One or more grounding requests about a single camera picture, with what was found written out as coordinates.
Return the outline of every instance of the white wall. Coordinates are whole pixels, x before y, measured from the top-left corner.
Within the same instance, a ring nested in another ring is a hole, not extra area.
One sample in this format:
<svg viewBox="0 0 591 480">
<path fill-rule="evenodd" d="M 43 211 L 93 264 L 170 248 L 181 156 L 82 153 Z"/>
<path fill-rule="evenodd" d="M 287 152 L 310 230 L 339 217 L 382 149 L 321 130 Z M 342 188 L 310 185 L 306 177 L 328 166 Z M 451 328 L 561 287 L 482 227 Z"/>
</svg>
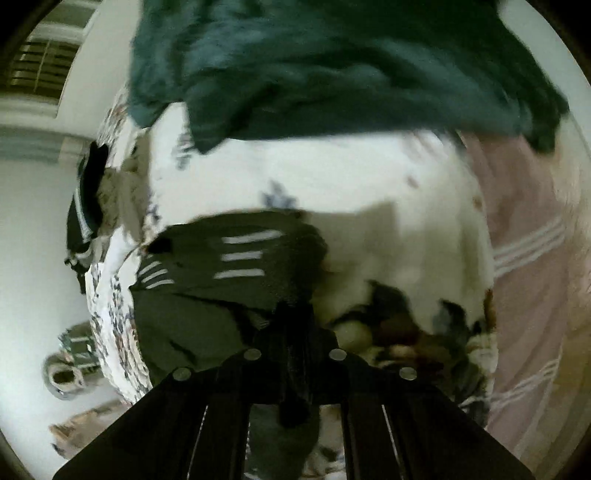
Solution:
<svg viewBox="0 0 591 480">
<path fill-rule="evenodd" d="M 57 335 L 89 317 L 63 263 L 75 178 L 73 168 L 0 160 L 0 429 L 37 480 L 63 463 L 48 426 L 114 398 L 104 386 L 62 401 L 41 376 Z"/>
<path fill-rule="evenodd" d="M 57 117 L 0 110 L 0 125 L 94 138 L 128 77 L 139 0 L 103 0 L 68 75 Z"/>
</svg>

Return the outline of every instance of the white stripes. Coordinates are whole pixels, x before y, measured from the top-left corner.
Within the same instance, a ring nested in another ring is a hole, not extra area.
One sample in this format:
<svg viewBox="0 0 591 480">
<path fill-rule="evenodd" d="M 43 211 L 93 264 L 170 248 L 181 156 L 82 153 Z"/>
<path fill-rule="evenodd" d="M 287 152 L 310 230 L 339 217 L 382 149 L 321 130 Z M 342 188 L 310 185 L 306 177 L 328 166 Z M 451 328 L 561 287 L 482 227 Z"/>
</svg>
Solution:
<svg viewBox="0 0 591 480">
<path fill-rule="evenodd" d="M 222 262 L 234 262 L 236 260 L 260 260 L 262 257 L 262 250 L 252 252 L 239 252 L 235 254 L 223 254 Z"/>
<path fill-rule="evenodd" d="M 262 242 L 263 240 L 273 240 L 283 235 L 279 230 L 264 230 L 262 232 L 250 233 L 242 236 L 224 236 L 222 242 L 229 245 L 251 244 L 253 242 Z"/>
<path fill-rule="evenodd" d="M 394 441 L 394 435 L 392 434 L 392 426 L 390 425 L 390 419 L 388 418 L 388 413 L 386 412 L 386 406 L 382 405 L 382 412 L 384 413 L 384 420 L 386 421 L 386 426 L 388 427 L 388 434 L 390 435 L 390 443 L 392 443 L 392 450 L 394 451 L 394 457 L 396 461 L 400 465 L 400 459 L 398 458 L 398 449 L 396 448 L 396 442 Z"/>
<path fill-rule="evenodd" d="M 90 241 L 90 237 L 92 237 L 92 230 L 88 226 L 86 222 L 86 217 L 84 216 L 84 211 L 82 211 L 82 196 L 80 194 L 80 181 L 78 181 L 78 185 L 76 186 L 76 191 L 74 192 L 74 206 L 76 207 L 76 216 L 78 218 L 78 224 L 80 225 L 80 234 L 82 235 L 82 242 L 86 243 Z"/>
<path fill-rule="evenodd" d="M 75 254 L 75 257 L 77 260 L 85 260 L 85 259 L 89 258 L 93 253 L 94 253 L 94 250 L 93 250 L 92 244 L 91 244 L 88 247 L 88 250 L 86 250 L 86 252 L 81 253 L 81 254 Z"/>
<path fill-rule="evenodd" d="M 153 261 L 150 265 L 142 268 L 139 272 L 138 272 L 138 279 L 141 280 L 142 283 L 149 283 L 150 281 L 156 279 L 159 279 L 153 283 L 150 283 L 149 285 L 145 286 L 146 290 L 151 290 L 152 288 L 156 288 L 159 287 L 160 285 L 172 285 L 174 284 L 174 280 L 171 280 L 170 278 L 162 278 L 163 275 L 167 275 L 168 274 L 168 270 L 166 268 L 161 268 L 160 270 L 151 273 L 150 275 L 144 277 L 144 278 L 140 278 L 142 275 L 148 273 L 150 270 L 152 270 L 154 267 L 157 267 L 159 265 L 161 265 L 162 263 L 160 263 L 158 260 Z"/>
<path fill-rule="evenodd" d="M 83 368 L 90 368 L 90 367 L 99 367 L 100 362 L 92 362 L 91 364 L 80 364 L 74 365 L 77 369 L 82 370 Z"/>
<path fill-rule="evenodd" d="M 495 278 L 524 267 L 564 242 L 565 227 L 556 217 L 535 232 L 495 249 Z"/>
<path fill-rule="evenodd" d="M 264 277 L 265 272 L 260 268 L 247 268 L 244 270 L 226 270 L 223 272 L 217 272 L 213 278 L 215 280 L 222 280 L 224 278 L 237 278 L 237 277 Z"/>
<path fill-rule="evenodd" d="M 151 275 L 148 275 L 147 277 L 142 278 L 142 283 L 149 282 L 153 278 L 159 277 L 160 275 L 164 275 L 166 273 L 168 273 L 168 270 L 166 270 L 166 268 L 163 268 L 162 270 L 158 270 L 156 273 L 152 273 Z"/>
<path fill-rule="evenodd" d="M 203 430 L 203 424 L 205 423 L 205 417 L 207 417 L 207 409 L 209 405 L 205 405 L 205 410 L 203 411 L 203 417 L 201 418 L 201 425 L 199 426 L 199 431 L 197 432 L 197 440 L 195 441 L 195 445 L 193 446 L 193 452 L 191 453 L 191 459 L 189 460 L 189 472 L 187 473 L 187 480 L 191 477 L 191 471 L 193 471 L 193 462 L 195 460 L 195 453 L 197 453 L 197 446 L 199 445 L 199 440 L 201 439 L 201 431 Z"/>
<path fill-rule="evenodd" d="M 562 354 L 551 360 L 544 367 L 537 372 L 536 374 L 528 377 L 521 382 L 519 382 L 516 386 L 514 386 L 511 390 L 493 394 L 492 402 L 491 402 L 491 410 L 500 410 L 511 403 L 515 403 L 516 401 L 521 400 L 524 398 L 528 393 L 534 391 L 544 382 L 548 380 L 552 380 L 556 376 L 556 372 L 558 371 L 558 366 L 560 365 L 560 359 Z"/>
<path fill-rule="evenodd" d="M 70 341 L 74 343 L 87 342 L 88 340 L 90 340 L 90 337 L 70 337 Z"/>
<path fill-rule="evenodd" d="M 160 262 L 158 260 L 153 261 L 150 265 L 148 265 L 147 267 L 142 268 L 139 272 L 138 272 L 138 277 L 142 276 L 143 274 L 145 274 L 147 271 L 153 269 L 156 265 L 160 265 Z"/>
<path fill-rule="evenodd" d="M 224 236 L 222 242 L 228 245 L 244 245 L 254 242 L 264 242 L 274 240 L 283 236 L 279 230 L 263 230 L 262 232 L 249 233 L 241 236 Z M 233 252 L 221 255 L 222 262 L 235 262 L 242 260 L 260 260 L 263 250 L 249 250 L 246 252 Z M 241 268 L 236 270 L 224 270 L 214 274 L 214 280 L 224 280 L 227 278 L 240 277 L 264 277 L 265 271 L 261 268 Z"/>
<path fill-rule="evenodd" d="M 172 285 L 174 283 L 174 280 L 160 280 L 158 282 L 152 283 L 148 286 L 146 286 L 146 290 L 151 290 L 152 288 L 156 288 L 160 285 Z"/>
</svg>

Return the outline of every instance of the brown fabric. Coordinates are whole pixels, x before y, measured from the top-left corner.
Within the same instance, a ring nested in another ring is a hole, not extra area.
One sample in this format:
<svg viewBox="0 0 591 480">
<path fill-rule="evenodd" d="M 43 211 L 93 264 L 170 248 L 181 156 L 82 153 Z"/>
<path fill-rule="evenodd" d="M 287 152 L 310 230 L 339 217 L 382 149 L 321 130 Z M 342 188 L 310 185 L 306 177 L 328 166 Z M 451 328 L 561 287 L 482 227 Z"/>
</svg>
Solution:
<svg viewBox="0 0 591 480">
<path fill-rule="evenodd" d="M 54 450 L 65 459 L 71 459 L 129 410 L 130 406 L 122 400 L 113 400 L 74 415 L 64 423 L 50 425 Z"/>
<path fill-rule="evenodd" d="M 519 453 L 558 368 L 567 254 L 552 178 L 523 138 L 463 137 L 495 251 L 499 365 L 488 430 Z"/>
<path fill-rule="evenodd" d="M 132 154 L 119 170 L 112 167 L 105 169 L 98 191 L 103 212 L 100 235 L 110 235 L 115 228 L 123 225 L 137 243 L 142 242 L 148 208 L 149 163 L 149 137 L 141 135 L 136 139 Z"/>
</svg>

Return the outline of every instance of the window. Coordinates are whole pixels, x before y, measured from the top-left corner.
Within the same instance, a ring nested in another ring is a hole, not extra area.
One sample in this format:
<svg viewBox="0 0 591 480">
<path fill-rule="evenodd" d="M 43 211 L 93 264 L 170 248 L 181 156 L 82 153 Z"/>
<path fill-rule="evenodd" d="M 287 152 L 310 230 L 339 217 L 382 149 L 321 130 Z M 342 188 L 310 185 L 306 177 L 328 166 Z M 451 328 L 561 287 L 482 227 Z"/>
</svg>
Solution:
<svg viewBox="0 0 591 480">
<path fill-rule="evenodd" d="M 58 101 L 78 48 L 56 40 L 26 41 L 10 65 L 6 93 Z"/>
<path fill-rule="evenodd" d="M 99 5 L 100 0 L 62 0 L 46 15 L 0 72 L 0 107 L 57 115 L 68 73 Z"/>
</svg>

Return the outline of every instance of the metal screw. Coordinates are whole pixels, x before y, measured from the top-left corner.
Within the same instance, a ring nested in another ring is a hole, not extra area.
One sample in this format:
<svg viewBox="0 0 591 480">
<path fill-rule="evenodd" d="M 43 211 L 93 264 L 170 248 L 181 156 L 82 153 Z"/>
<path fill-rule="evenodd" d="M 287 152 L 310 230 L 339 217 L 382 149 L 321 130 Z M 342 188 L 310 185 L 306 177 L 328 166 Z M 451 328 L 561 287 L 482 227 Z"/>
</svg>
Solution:
<svg viewBox="0 0 591 480">
<path fill-rule="evenodd" d="M 402 367 L 398 371 L 398 375 L 400 375 L 400 378 L 409 381 L 416 380 L 418 376 L 417 371 L 413 367 Z"/>
<path fill-rule="evenodd" d="M 337 362 L 342 362 L 345 358 L 347 358 L 347 352 L 341 350 L 340 348 L 335 348 L 330 351 L 329 357 L 331 357 L 332 360 L 336 360 Z"/>
<path fill-rule="evenodd" d="M 244 358 L 251 362 L 259 360 L 260 357 L 262 357 L 262 353 L 260 350 L 257 350 L 256 348 L 249 348 L 246 352 L 244 352 Z"/>
<path fill-rule="evenodd" d="M 173 378 L 177 382 L 184 382 L 185 380 L 188 380 L 189 378 L 191 378 L 191 371 L 185 367 L 177 368 L 173 372 Z"/>
</svg>

